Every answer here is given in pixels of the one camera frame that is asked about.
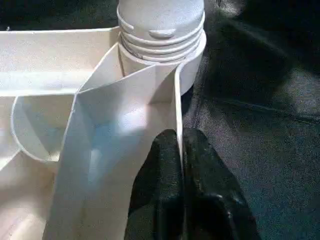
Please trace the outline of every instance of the white plastic container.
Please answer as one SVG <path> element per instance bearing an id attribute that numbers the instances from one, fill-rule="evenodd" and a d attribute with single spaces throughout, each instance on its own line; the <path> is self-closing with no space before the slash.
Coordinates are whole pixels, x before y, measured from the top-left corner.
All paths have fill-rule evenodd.
<path id="1" fill-rule="evenodd" d="M 155 0 L 167 18 L 149 2 L 121 0 L 120 27 L 0 32 L 0 239 L 123 239 L 154 138 L 175 129 L 182 149 L 203 1 Z"/>

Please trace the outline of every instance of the cylindrical plastic part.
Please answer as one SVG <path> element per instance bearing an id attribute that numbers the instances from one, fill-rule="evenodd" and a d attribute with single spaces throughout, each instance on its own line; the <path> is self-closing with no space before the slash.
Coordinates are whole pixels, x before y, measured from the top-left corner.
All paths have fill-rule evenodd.
<path id="1" fill-rule="evenodd" d="M 18 151 L 10 131 L 10 114 L 14 97 L 0 97 L 0 170 Z"/>
<path id="2" fill-rule="evenodd" d="M 192 53 L 205 21 L 203 0 L 119 0 L 117 15 L 128 51 L 159 63 Z"/>

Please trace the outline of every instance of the white screw cap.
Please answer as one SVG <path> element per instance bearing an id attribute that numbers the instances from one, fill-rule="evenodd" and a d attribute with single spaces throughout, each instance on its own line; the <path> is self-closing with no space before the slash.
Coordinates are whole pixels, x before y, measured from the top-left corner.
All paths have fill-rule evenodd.
<path id="1" fill-rule="evenodd" d="M 197 48 L 205 20 L 203 0 L 119 0 L 123 45 L 153 62 L 185 58 Z"/>

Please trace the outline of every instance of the black cloth surface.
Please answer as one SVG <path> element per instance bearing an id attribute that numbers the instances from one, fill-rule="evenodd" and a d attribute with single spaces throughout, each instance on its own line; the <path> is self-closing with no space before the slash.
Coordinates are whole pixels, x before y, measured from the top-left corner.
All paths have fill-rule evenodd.
<path id="1" fill-rule="evenodd" d="M 0 29 L 117 25 L 117 0 L 0 0 Z M 262 239 L 320 239 L 320 3 L 205 0 L 183 124 L 237 177 Z"/>

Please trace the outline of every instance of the plastic compartment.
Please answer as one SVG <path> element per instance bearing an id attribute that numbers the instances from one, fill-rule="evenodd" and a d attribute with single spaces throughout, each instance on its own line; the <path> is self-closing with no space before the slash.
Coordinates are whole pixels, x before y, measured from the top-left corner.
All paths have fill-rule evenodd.
<path id="1" fill-rule="evenodd" d="M 48 164 L 57 162 L 73 100 L 74 95 L 17 97 L 11 127 L 22 151 Z"/>
<path id="2" fill-rule="evenodd" d="M 119 28 L 0 31 L 0 96 L 74 94 Z"/>
<path id="3" fill-rule="evenodd" d="M 105 84 L 115 83 L 125 76 L 144 69 L 150 64 L 135 61 L 121 51 L 121 44 L 114 44 L 102 57 L 91 76 L 80 88 L 80 91 L 94 89 Z"/>
<path id="4" fill-rule="evenodd" d="M 132 184 L 152 141 L 182 125 L 175 68 L 149 66 L 77 94 L 43 239 L 123 239 Z"/>
<path id="5" fill-rule="evenodd" d="M 18 152 L 0 169 L 0 239 L 40 240 L 51 204 L 54 174 Z"/>

